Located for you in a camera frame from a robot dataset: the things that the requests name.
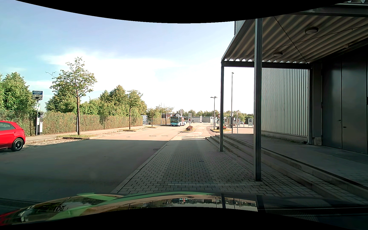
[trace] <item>road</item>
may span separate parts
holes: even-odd
[[[181,132],[183,126],[161,126],[97,139],[29,145],[19,152],[0,151],[0,214],[15,208],[6,207],[7,201],[27,206],[18,200],[31,205],[80,193],[109,194],[172,138],[212,134],[207,131],[210,124],[191,125],[197,128],[193,133]]]

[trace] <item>car wheel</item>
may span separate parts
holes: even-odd
[[[13,141],[11,150],[13,152],[19,151],[22,149],[23,146],[24,146],[24,141],[21,138],[17,138]]]

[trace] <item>traffic sign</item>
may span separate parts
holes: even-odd
[[[33,100],[42,100],[42,94],[43,94],[43,91],[32,91],[32,99]]]

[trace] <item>green hedge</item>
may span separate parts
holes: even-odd
[[[148,123],[151,124],[151,118],[148,118],[147,119]],[[162,121],[161,121],[161,118],[153,118],[153,124],[165,124],[166,123],[166,118],[162,118]],[[167,118],[167,124],[170,123],[170,118]]]
[[[36,112],[28,114],[14,111],[0,110],[0,120],[16,122],[25,130],[27,136],[35,135]],[[142,126],[143,118],[131,118],[131,126]],[[99,115],[80,115],[80,130],[93,131],[110,128],[129,127],[129,117]],[[61,112],[45,112],[43,115],[43,134],[76,132],[76,114]]]

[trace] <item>red car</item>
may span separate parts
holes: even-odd
[[[25,144],[25,132],[15,122],[0,121],[0,149],[19,151]]]

